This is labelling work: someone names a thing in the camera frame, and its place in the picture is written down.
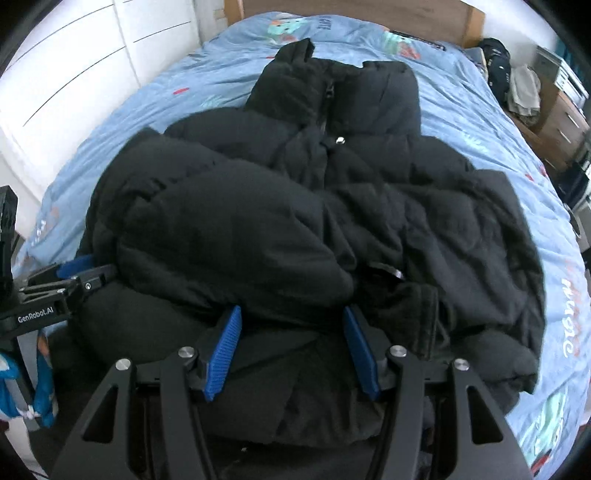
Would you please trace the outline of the black puffer coat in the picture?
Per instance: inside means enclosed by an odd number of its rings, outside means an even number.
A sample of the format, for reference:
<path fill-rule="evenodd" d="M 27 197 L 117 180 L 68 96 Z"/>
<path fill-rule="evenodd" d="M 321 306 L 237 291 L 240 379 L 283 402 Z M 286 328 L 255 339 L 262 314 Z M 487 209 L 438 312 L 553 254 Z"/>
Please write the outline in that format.
<path fill-rule="evenodd" d="M 162 360 L 235 308 L 228 382 L 192 403 L 222 479 L 365 474 L 387 401 L 360 386 L 349 308 L 421 360 L 467 360 L 503 413 L 538 380 L 543 271 L 519 198 L 422 133 L 403 62 L 281 47 L 242 107 L 122 147 L 78 254 L 116 274 L 50 341 L 58 443 L 116 360 Z"/>

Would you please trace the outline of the beige clothes pile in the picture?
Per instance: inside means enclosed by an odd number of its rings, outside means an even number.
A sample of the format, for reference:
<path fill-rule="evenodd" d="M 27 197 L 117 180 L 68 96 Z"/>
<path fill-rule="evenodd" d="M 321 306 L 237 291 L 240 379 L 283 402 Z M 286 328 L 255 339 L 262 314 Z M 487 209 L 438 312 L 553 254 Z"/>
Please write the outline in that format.
<path fill-rule="evenodd" d="M 534 126 L 541 114 L 541 81 L 528 65 L 512 70 L 508 93 L 508 108 L 522 123 Z"/>

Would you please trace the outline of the white wardrobe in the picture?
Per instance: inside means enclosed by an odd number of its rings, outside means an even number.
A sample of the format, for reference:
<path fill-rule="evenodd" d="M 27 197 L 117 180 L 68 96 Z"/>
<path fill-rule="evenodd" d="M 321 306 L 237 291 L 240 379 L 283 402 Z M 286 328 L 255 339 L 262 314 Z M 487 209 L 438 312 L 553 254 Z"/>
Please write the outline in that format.
<path fill-rule="evenodd" d="M 63 1 L 1 77 L 9 163 L 41 197 L 114 109 L 200 43 L 192 1 Z"/>

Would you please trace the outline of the blue cartoon bed cover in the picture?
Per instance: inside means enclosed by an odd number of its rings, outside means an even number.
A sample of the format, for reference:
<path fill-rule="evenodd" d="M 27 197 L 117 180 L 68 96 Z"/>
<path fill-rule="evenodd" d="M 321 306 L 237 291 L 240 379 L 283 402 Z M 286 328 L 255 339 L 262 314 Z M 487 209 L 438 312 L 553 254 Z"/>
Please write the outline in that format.
<path fill-rule="evenodd" d="M 276 51 L 308 38 L 318 57 L 360 65 L 393 60 L 398 36 L 382 26 L 336 15 L 264 13 L 221 32 L 140 88 L 76 142 L 52 171 L 35 228 L 16 270 L 29 273 L 71 259 L 100 174 L 139 129 L 163 130 L 190 113 L 238 106 Z M 551 479 L 573 451 L 590 392 L 590 296 L 566 208 L 546 171 L 502 111 L 477 67 L 455 46 L 417 47 L 422 129 L 476 167 L 505 173 L 519 198 L 544 270 L 546 331 L 538 384 L 508 421 L 539 479 Z"/>

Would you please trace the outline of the wooden drawer chest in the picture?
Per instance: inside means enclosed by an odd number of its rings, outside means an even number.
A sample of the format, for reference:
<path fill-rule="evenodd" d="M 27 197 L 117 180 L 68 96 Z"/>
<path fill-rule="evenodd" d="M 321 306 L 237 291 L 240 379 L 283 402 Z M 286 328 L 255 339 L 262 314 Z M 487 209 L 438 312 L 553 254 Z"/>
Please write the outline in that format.
<path fill-rule="evenodd" d="M 580 152 L 590 126 L 572 100 L 554 84 L 541 80 L 541 112 L 533 126 L 510 117 L 551 177 L 566 171 Z"/>

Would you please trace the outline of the black backpack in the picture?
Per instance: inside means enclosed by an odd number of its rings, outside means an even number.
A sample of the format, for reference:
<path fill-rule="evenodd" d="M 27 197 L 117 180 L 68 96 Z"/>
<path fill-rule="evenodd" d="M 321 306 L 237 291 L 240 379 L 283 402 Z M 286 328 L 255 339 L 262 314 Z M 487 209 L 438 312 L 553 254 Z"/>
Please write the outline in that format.
<path fill-rule="evenodd" d="M 499 104 L 504 106 L 510 89 L 510 52 L 495 38 L 484 38 L 478 46 L 483 50 L 486 60 L 488 85 Z"/>

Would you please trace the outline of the white printer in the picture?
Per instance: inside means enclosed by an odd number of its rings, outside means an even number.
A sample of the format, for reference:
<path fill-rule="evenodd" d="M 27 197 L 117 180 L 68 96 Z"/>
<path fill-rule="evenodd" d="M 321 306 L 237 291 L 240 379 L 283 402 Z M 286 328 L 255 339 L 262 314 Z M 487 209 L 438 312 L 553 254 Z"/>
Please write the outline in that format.
<path fill-rule="evenodd" d="M 589 98 L 589 92 L 567 62 L 557 54 L 541 46 L 536 48 L 533 69 L 544 77 L 579 107 Z"/>

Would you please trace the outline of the wooden headboard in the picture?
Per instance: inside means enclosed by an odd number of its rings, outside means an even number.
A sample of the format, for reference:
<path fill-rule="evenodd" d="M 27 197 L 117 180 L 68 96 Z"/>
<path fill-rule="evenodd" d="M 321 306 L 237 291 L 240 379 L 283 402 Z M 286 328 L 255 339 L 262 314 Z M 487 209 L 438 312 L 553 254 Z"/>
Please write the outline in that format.
<path fill-rule="evenodd" d="M 467 48 L 482 39 L 486 18 L 478 8 L 457 0 L 225 0 L 223 11 L 229 24 L 270 11 L 341 15 Z"/>

